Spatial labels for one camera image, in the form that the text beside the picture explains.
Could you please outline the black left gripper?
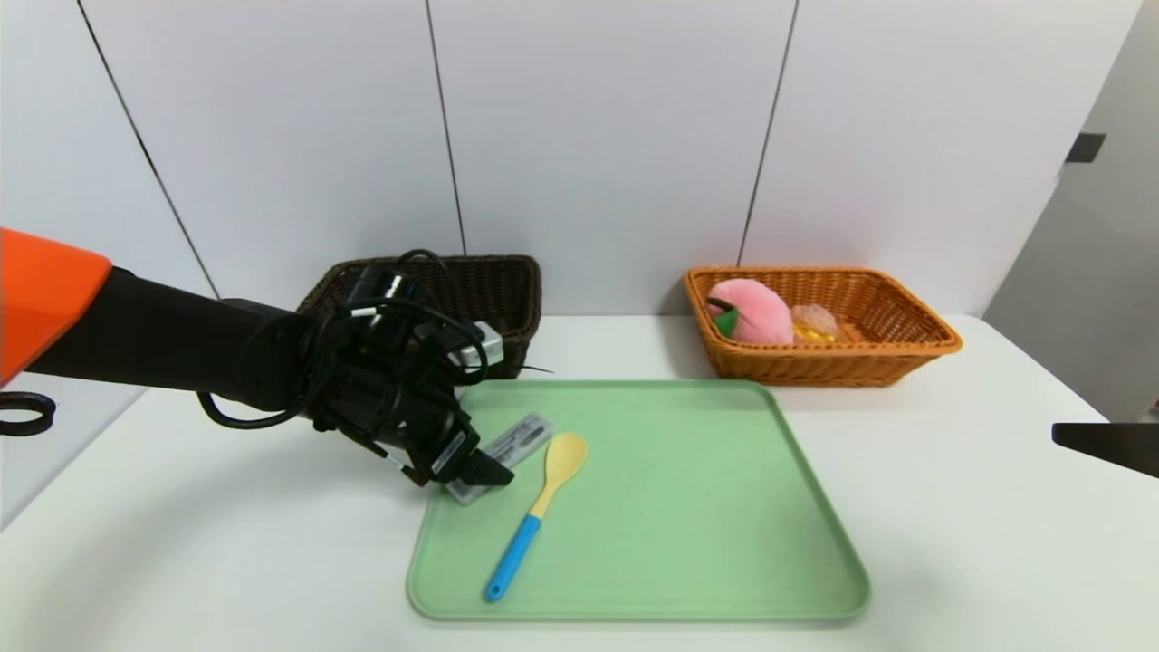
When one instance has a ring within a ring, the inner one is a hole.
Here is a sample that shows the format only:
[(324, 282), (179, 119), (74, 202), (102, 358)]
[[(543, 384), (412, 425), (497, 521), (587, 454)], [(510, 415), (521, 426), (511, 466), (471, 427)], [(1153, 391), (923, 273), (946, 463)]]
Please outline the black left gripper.
[(366, 449), (386, 459), (418, 486), (459, 478), (466, 486), (506, 486), (513, 471), (474, 447), (455, 396), (455, 384), (431, 378), (407, 383), (384, 376), (366, 379), (369, 422)]

